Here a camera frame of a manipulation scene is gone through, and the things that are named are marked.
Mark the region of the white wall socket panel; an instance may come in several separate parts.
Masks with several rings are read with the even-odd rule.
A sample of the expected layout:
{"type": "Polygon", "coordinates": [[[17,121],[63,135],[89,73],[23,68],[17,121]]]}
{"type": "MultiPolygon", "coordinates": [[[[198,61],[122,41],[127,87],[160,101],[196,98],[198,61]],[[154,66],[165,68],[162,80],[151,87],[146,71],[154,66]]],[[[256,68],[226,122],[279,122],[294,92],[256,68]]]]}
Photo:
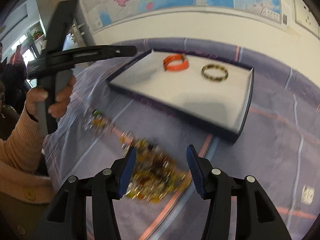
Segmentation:
{"type": "Polygon", "coordinates": [[[295,22],[316,37],[319,37],[319,25],[308,6],[302,0],[293,0],[293,2],[295,22]]]}

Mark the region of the dark blue jewelry tray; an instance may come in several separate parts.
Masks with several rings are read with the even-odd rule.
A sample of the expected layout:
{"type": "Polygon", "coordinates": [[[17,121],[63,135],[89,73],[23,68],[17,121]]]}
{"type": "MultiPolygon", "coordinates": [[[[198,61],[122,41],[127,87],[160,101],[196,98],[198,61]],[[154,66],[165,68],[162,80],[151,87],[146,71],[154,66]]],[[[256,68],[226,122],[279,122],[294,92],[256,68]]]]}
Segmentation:
{"type": "Polygon", "coordinates": [[[174,51],[150,49],[112,73],[108,86],[123,95],[176,117],[196,128],[235,143],[244,129],[251,104],[254,69],[233,60],[188,51],[189,68],[165,71],[163,60],[174,51]],[[220,64],[225,81],[205,79],[201,69],[220,64]]]}

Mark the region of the orange watch band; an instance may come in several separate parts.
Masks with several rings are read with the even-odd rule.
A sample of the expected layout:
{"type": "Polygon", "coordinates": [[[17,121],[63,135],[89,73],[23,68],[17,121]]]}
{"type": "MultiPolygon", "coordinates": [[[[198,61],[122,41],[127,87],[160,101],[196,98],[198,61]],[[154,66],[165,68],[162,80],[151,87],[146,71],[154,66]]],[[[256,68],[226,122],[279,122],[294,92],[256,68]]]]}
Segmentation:
{"type": "Polygon", "coordinates": [[[179,72],[189,68],[189,61],[184,54],[169,55],[163,60],[165,71],[179,72]]]}

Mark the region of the tortoiseshell bangle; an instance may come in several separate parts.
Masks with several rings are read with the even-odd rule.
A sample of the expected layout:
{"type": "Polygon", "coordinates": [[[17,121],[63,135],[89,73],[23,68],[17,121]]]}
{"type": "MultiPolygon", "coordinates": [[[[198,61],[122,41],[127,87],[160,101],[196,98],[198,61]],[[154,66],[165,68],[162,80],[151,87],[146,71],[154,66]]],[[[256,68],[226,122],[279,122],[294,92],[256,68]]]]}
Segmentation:
{"type": "Polygon", "coordinates": [[[229,76],[228,69],[220,64],[205,65],[201,69],[201,74],[205,79],[214,82],[225,81],[229,76]]]}

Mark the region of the white label on sheet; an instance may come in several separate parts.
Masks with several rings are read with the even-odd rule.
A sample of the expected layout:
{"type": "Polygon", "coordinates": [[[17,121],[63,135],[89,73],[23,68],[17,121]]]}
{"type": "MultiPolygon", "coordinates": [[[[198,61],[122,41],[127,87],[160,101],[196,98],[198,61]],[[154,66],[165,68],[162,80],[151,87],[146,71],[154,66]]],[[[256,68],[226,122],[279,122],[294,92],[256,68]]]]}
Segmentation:
{"type": "Polygon", "coordinates": [[[304,185],[302,189],[301,202],[306,205],[311,205],[313,202],[314,194],[314,188],[304,185]]]}

